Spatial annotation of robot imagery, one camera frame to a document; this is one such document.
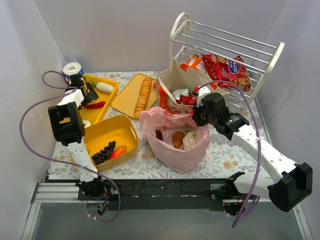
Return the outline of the pink plastic grocery bag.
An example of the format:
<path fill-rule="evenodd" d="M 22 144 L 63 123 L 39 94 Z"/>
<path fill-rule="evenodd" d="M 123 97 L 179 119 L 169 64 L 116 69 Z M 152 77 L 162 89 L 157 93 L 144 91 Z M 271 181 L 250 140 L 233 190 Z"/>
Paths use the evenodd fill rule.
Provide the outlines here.
<path fill-rule="evenodd" d="M 153 107 L 139 114 L 139 124 L 156 158 L 180 174 L 197 168 L 211 142 L 208 127 L 196 126 L 191 114 Z"/>

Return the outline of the dark red beet toy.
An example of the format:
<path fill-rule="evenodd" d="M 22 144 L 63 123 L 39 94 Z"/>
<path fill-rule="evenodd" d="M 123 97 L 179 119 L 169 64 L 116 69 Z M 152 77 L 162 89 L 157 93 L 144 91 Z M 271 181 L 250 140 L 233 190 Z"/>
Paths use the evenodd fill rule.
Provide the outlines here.
<path fill-rule="evenodd" d="M 163 141 L 163 133 L 162 133 L 161 130 L 156 129 L 156 130 L 155 130 L 155 135 L 156 135 L 156 138 L 157 138 L 158 140 Z"/>

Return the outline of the beige paper grocery bag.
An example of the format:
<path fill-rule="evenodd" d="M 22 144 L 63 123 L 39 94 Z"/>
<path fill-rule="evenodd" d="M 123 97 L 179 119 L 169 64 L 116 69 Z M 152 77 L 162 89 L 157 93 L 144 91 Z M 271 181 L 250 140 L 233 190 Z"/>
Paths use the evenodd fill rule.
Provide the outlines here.
<path fill-rule="evenodd" d="M 170 114 L 190 114 L 191 104 L 180 104 L 173 92 L 188 89 L 191 93 L 198 86 L 211 82 L 212 79 L 196 69 L 181 69 L 181 63 L 172 58 L 169 67 L 156 77 L 156 97 L 159 106 Z"/>

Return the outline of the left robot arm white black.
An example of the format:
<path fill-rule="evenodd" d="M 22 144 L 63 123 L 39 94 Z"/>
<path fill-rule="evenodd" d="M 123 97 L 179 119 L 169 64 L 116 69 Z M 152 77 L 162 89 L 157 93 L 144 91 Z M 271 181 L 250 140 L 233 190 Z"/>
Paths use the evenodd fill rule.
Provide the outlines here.
<path fill-rule="evenodd" d="M 97 100 L 98 94 L 81 74 L 70 77 L 66 96 L 54 106 L 48 108 L 53 136 L 69 151 L 72 162 L 76 164 L 81 183 L 97 181 L 97 168 L 85 146 L 85 124 L 80 115 L 80 108 Z"/>

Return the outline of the brown fried nugget toy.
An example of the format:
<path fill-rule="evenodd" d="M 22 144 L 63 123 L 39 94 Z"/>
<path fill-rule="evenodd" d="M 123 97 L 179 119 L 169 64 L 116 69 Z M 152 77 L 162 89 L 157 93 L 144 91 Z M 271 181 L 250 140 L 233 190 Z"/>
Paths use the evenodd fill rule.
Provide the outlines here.
<path fill-rule="evenodd" d="M 185 135 L 181 131 L 176 131 L 171 136 L 172 146 L 179 149 L 183 145 L 183 139 Z"/>

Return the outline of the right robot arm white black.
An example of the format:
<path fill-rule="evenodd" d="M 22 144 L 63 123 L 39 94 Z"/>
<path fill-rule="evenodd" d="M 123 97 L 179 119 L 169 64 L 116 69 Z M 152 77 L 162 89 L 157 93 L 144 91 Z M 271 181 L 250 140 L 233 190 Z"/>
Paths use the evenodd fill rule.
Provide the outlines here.
<path fill-rule="evenodd" d="M 268 178 L 263 178 L 237 172 L 214 190 L 215 194 L 223 197 L 252 194 L 271 200 L 278 209 L 289 212 L 312 193 L 313 169 L 305 162 L 296 163 L 257 137 L 257 130 L 247 119 L 229 111 L 220 93 L 200 88 L 193 110 L 192 118 L 197 126 L 212 125 L 219 134 L 256 159 L 257 167 L 269 174 Z"/>

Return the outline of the white red chips bag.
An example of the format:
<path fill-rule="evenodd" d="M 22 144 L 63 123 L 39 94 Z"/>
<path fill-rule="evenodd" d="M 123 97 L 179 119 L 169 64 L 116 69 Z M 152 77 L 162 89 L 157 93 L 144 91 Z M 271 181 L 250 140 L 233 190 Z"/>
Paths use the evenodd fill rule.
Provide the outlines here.
<path fill-rule="evenodd" d="M 168 91 L 160 86 L 158 92 L 159 105 L 168 112 L 189 113 L 192 110 L 192 106 L 197 103 L 197 98 L 192 96 L 187 88 Z"/>

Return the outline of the cabbage toy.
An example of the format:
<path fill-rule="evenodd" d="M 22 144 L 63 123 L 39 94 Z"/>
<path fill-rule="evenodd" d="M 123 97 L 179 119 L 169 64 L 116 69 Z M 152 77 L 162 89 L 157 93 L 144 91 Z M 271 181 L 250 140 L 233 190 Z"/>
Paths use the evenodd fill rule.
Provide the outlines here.
<path fill-rule="evenodd" d="M 197 144 L 197 132 L 189 131 L 186 133 L 185 137 L 182 140 L 183 149 L 189 151 L 195 147 Z"/>

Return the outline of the red chili pepper toy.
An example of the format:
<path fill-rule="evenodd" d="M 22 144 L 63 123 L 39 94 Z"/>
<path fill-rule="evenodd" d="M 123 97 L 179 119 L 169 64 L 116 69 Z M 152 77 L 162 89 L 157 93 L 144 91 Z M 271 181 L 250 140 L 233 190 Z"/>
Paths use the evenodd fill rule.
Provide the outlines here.
<path fill-rule="evenodd" d="M 100 108 L 103 108 L 105 104 L 106 104 L 105 101 L 101 101 L 94 104 L 87 104 L 87 105 L 84 105 L 83 107 L 85 109 L 100 109 Z"/>

